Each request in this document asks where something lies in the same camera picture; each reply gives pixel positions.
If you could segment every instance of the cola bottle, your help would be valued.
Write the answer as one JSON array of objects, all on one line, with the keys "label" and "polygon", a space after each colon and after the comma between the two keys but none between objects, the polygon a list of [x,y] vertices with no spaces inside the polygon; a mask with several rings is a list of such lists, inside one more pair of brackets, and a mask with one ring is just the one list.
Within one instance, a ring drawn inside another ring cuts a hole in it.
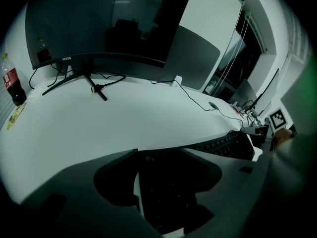
[{"label": "cola bottle", "polygon": [[21,83],[16,73],[13,63],[8,59],[8,54],[2,55],[1,73],[4,85],[12,97],[16,106],[20,106],[26,100],[26,94],[21,87]]}]

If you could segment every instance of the white tabletop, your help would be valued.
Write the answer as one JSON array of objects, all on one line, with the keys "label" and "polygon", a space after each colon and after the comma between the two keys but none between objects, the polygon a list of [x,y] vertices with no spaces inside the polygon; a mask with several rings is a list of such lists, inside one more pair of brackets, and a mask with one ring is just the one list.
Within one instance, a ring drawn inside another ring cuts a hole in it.
[{"label": "white tabletop", "polygon": [[[110,79],[93,77],[96,84]],[[167,84],[126,78],[102,90],[105,102],[84,77],[42,96],[50,83],[36,86],[15,125],[6,130],[6,122],[0,131],[1,180],[17,203],[68,166],[134,148],[203,142],[241,128],[240,121],[205,112]],[[224,115],[242,119],[223,100],[186,91],[205,109],[211,101]]]}]

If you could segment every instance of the gray partition panel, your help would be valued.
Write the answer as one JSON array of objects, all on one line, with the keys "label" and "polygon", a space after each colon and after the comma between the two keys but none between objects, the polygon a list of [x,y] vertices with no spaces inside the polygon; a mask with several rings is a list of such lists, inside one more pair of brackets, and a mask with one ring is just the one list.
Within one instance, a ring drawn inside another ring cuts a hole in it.
[{"label": "gray partition panel", "polygon": [[94,59],[99,72],[116,72],[155,81],[182,76],[182,85],[200,89],[220,55],[220,50],[198,34],[178,26],[163,68],[121,59]]}]

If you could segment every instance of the cable connector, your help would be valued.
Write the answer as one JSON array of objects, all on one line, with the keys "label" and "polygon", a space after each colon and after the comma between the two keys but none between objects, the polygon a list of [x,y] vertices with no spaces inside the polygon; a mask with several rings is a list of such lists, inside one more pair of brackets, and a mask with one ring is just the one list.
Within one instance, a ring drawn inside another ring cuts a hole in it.
[{"label": "cable connector", "polygon": [[97,93],[99,92],[101,89],[103,89],[105,86],[104,85],[94,85],[92,88],[91,88],[91,91],[93,93]]}]

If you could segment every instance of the monitor stand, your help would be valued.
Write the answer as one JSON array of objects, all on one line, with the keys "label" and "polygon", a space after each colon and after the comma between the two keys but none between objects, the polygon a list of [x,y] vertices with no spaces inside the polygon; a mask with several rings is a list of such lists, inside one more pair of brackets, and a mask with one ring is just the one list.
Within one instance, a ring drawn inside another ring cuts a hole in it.
[{"label": "monitor stand", "polygon": [[[92,79],[90,78],[91,74],[87,71],[87,70],[84,70],[84,71],[77,71],[76,73],[74,73],[73,75],[63,79],[62,81],[54,84],[51,88],[49,88],[48,90],[46,90],[44,93],[42,93],[42,95],[46,95],[48,92],[52,91],[53,89],[55,89],[56,87],[72,80],[72,79],[75,79],[75,78],[78,78],[80,76],[85,76],[86,79],[88,79],[88,81],[91,83],[91,86],[95,86],[95,83],[92,81]],[[97,91],[97,93],[99,94],[99,96],[104,100],[106,101],[107,98],[106,96],[101,92],[101,91]]]}]

